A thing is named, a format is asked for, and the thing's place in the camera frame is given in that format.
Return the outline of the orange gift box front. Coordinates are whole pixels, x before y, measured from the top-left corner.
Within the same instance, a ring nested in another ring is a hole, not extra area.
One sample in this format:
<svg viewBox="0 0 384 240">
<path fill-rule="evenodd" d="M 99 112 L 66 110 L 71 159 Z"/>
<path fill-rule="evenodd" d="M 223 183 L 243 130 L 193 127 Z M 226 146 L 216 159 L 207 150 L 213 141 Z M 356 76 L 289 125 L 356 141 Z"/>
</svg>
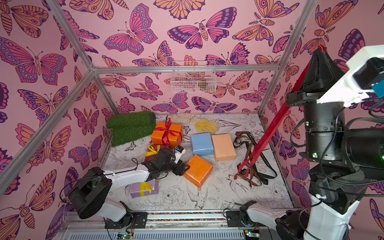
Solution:
<svg viewBox="0 0 384 240">
<path fill-rule="evenodd" d="M 187 165 L 190 166 L 190 168 L 183 176 L 193 185 L 201 188 L 212 173 L 213 165 L 198 155 L 194 155 Z"/>
</svg>

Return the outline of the purple gift box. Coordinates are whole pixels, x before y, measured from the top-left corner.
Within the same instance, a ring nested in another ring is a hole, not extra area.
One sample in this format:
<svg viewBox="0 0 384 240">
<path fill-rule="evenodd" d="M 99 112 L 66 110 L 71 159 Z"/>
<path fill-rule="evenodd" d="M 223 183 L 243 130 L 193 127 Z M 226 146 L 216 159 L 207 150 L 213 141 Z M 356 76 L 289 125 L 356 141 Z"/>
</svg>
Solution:
<svg viewBox="0 0 384 240">
<path fill-rule="evenodd" d="M 153 179 L 149 182 L 134 183 L 130 186 L 129 193 L 132 198 L 157 195 L 159 193 L 159 181 Z"/>
</svg>

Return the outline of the light blue gift box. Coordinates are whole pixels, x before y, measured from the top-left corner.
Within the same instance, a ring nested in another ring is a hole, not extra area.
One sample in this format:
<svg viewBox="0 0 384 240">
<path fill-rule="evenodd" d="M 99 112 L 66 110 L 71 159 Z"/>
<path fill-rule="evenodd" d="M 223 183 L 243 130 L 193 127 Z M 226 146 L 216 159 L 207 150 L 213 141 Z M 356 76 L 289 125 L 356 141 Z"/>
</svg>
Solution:
<svg viewBox="0 0 384 240">
<path fill-rule="evenodd" d="M 214 146 L 210 133 L 195 134 L 191 136 L 193 155 L 208 156 L 214 154 Z"/>
</svg>

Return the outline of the peach gift box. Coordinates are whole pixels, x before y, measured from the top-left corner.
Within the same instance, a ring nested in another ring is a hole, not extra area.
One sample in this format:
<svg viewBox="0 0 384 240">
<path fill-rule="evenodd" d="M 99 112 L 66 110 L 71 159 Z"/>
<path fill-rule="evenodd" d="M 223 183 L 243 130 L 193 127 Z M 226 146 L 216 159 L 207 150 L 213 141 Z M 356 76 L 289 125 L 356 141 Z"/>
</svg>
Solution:
<svg viewBox="0 0 384 240">
<path fill-rule="evenodd" d="M 233 161 L 237 154 L 230 134 L 212 135 L 216 162 Z"/>
</svg>

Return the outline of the brown ribbon bow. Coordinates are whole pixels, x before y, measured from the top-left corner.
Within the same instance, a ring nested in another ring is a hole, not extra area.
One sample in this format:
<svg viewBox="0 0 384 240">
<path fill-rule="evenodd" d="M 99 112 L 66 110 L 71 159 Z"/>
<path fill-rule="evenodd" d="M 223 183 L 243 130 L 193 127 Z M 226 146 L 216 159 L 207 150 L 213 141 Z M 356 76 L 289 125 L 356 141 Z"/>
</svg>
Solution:
<svg viewBox="0 0 384 240">
<path fill-rule="evenodd" d="M 248 131 L 236 132 L 236 138 L 233 142 L 234 148 L 238 149 L 241 146 L 246 147 L 246 154 L 243 163 L 237 165 L 237 173 L 234 176 L 236 180 L 238 177 L 249 183 L 250 188 L 261 187 L 263 181 L 261 180 L 257 167 L 255 164 L 251 165 L 251 155 L 256 147 L 256 141 L 254 136 Z"/>
</svg>

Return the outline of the black printed ribbon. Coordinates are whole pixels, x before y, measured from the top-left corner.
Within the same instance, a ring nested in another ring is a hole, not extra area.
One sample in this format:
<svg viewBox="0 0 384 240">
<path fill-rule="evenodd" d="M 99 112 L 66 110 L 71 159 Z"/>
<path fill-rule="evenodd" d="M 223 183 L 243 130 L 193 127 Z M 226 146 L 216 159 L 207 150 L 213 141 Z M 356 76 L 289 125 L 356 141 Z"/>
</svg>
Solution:
<svg viewBox="0 0 384 240">
<path fill-rule="evenodd" d="M 259 173 L 259 176 L 260 176 L 261 180 L 263 181 L 263 185 L 268 185 L 268 184 L 269 184 L 269 180 L 275 179 L 275 178 L 278 176 L 278 174 L 277 174 L 277 172 L 272 168 L 272 166 L 270 165 L 270 163 L 268 162 L 267 158 L 264 156 L 263 153 L 261 153 L 261 155 L 260 155 L 259 158 L 261 158 L 261 159 L 263 160 L 263 162 L 264 162 L 263 167 L 266 167 L 265 169 L 269 169 L 270 172 L 273 173 L 273 175 L 270 176 L 270 175 L 268 175 L 268 172 L 262 173 L 262 172 L 260 172 L 260 171 L 258 170 L 258 168 L 257 168 L 257 171 L 258 171 L 258 173 Z"/>
</svg>

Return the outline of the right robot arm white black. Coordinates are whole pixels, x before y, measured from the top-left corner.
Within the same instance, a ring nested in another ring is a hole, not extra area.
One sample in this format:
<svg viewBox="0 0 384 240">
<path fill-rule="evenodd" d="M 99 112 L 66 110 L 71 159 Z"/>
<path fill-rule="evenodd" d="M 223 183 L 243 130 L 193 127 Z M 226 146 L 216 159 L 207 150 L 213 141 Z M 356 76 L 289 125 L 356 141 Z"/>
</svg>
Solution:
<svg viewBox="0 0 384 240">
<path fill-rule="evenodd" d="M 264 225 L 283 240 L 348 238 L 350 219 L 368 186 L 384 181 L 384 130 L 354 129 L 358 119 L 345 121 L 344 111 L 369 100 L 369 93 L 383 101 L 384 47 L 363 47 L 347 67 L 343 72 L 325 48 L 317 49 L 262 139 L 239 166 L 239 171 L 249 173 L 283 116 L 291 107 L 303 107 L 306 142 L 301 156 L 316 163 L 306 168 L 310 205 L 303 210 L 273 210 L 250 201 L 240 208 L 244 225 Z"/>
</svg>

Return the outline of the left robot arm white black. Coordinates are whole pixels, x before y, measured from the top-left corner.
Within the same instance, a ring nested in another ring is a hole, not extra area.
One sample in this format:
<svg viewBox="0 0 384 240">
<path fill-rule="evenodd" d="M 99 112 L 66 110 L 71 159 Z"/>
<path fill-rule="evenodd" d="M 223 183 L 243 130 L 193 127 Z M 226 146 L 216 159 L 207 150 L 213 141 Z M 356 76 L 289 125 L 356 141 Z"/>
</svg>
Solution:
<svg viewBox="0 0 384 240">
<path fill-rule="evenodd" d="M 99 216 L 115 225 L 127 227 L 134 219 L 132 211 L 124 202 L 109 199 L 110 192 L 131 184 L 159 180 L 162 173 L 183 176 L 190 168 L 180 160 L 185 152 L 181 146 L 161 148 L 152 159 L 135 167 L 114 171 L 94 167 L 74 184 L 69 200 L 82 220 Z"/>
</svg>

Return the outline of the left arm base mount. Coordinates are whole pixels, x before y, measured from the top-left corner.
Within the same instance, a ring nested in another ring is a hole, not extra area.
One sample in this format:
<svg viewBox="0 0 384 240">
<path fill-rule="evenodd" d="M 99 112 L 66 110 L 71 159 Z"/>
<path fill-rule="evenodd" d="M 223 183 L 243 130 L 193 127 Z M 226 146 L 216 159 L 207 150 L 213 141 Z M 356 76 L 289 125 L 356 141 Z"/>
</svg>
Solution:
<svg viewBox="0 0 384 240">
<path fill-rule="evenodd" d="M 118 222 L 114 222 L 112 220 L 106 220 L 105 229 L 106 230 L 124 229 L 124 228 L 144 229 L 146 227 L 148 213 L 133 212 L 128 208 L 128 206 L 124 202 L 120 201 L 120 203 L 124 206 L 126 210 L 126 214 Z"/>
</svg>

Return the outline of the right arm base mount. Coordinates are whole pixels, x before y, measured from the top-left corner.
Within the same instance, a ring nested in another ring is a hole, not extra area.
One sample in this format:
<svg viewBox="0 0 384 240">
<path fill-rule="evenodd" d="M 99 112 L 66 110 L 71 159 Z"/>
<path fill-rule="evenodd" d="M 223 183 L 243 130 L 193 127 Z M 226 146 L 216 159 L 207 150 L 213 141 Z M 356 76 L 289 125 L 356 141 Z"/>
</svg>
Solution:
<svg viewBox="0 0 384 240">
<path fill-rule="evenodd" d="M 256 201 L 248 201 L 245 204 L 234 203 L 235 206 L 239 207 L 238 210 L 231 210 L 230 208 L 225 208 L 222 211 L 223 217 L 227 220 L 227 225 L 229 227 L 247 227 L 247 228 L 257 228 L 259 223 L 255 223 L 249 217 L 247 210 L 251 205 L 256 204 Z"/>
</svg>

